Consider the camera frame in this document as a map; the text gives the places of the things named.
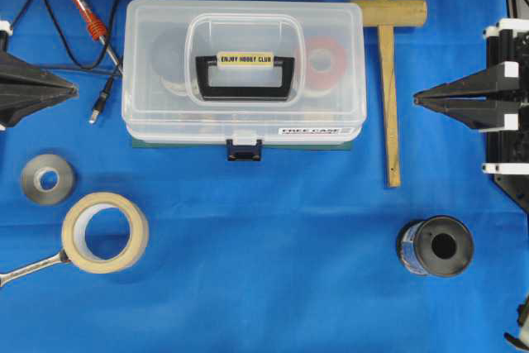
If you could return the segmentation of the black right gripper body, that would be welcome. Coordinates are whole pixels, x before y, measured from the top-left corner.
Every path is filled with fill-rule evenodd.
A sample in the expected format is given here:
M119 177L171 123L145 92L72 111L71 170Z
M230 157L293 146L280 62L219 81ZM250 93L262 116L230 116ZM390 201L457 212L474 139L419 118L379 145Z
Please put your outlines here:
M487 121L483 172L496 182L528 180L528 21L502 19L484 31Z

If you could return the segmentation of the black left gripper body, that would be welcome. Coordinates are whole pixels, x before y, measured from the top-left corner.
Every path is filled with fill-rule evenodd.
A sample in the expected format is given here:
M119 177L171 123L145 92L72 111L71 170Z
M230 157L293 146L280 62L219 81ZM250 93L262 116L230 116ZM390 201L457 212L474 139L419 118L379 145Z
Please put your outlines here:
M11 23L7 20L0 21L0 51L2 53L7 52L7 46L10 37L13 34Z

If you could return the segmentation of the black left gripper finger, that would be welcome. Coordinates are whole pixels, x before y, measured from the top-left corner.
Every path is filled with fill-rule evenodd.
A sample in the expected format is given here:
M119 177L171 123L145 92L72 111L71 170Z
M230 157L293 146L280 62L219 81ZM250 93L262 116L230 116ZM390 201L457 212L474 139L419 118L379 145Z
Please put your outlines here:
M74 83L1 51L1 94L76 96Z
M32 113L76 97L78 97L77 93L46 94L44 96L2 94L1 129L14 127L22 118Z

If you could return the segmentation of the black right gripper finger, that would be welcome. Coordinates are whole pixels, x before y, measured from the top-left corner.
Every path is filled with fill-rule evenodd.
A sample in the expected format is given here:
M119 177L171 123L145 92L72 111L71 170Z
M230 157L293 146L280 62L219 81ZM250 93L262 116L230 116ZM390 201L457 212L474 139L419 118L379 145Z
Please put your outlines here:
M480 131L517 131L518 103L498 100L415 98L416 105Z
M505 61L413 95L416 100L478 98L518 90L518 62Z

